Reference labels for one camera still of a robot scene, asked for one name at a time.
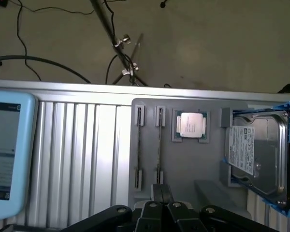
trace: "concrete floor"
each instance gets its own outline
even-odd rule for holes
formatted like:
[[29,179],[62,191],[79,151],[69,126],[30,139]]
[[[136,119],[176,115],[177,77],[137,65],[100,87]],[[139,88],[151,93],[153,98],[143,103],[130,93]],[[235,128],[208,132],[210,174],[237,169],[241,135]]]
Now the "concrete floor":
[[[90,12],[89,0],[22,0],[32,8],[57,6]],[[144,42],[135,60],[152,87],[277,92],[290,82],[290,0],[127,0],[109,3],[118,37]],[[0,8],[0,55],[20,55],[19,7]],[[103,84],[114,52],[95,13],[23,10],[21,36],[29,55],[65,64],[94,84]],[[125,50],[131,54],[133,45]],[[43,81],[83,83],[57,67],[29,61]],[[122,67],[113,64],[110,81]],[[36,81],[23,61],[5,61],[0,79]],[[127,85],[128,80],[120,82]]]

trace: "hard drive label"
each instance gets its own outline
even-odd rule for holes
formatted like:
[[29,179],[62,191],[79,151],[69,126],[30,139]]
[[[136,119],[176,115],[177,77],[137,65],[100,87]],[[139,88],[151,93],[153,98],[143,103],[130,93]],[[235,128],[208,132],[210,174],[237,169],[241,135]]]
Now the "hard drive label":
[[253,127],[232,126],[229,137],[229,164],[253,175],[254,144]]

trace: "metal tripod stand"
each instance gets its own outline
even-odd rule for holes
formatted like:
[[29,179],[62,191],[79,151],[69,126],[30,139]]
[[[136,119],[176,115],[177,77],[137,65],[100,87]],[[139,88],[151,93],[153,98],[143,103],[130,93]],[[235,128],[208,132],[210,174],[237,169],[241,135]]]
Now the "metal tripod stand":
[[[127,43],[130,41],[130,38],[128,35],[125,35],[123,39],[118,39],[113,33],[111,24],[109,22],[109,19],[105,13],[105,10],[102,7],[102,4],[100,3],[100,0],[90,0],[93,9],[95,10],[99,20],[101,21],[105,32],[107,33],[108,37],[110,38],[112,45],[113,45],[113,49],[115,50],[115,52],[118,55],[118,58],[120,59],[122,65],[124,66],[124,70],[122,71],[122,73],[118,76],[118,78],[116,78],[116,80],[113,82],[113,85],[116,85],[125,75],[129,75],[132,85],[138,85],[138,83],[135,82],[135,80],[137,80],[139,83],[141,83],[143,86],[148,86],[146,84],[146,82],[144,82],[140,77],[138,77],[135,72],[138,70],[137,64],[130,62],[129,59],[127,59],[126,55],[123,53],[123,45],[124,43]],[[133,60],[139,46],[140,43],[143,39],[143,34],[140,35],[136,46],[133,50],[132,56],[131,56],[131,60]]]

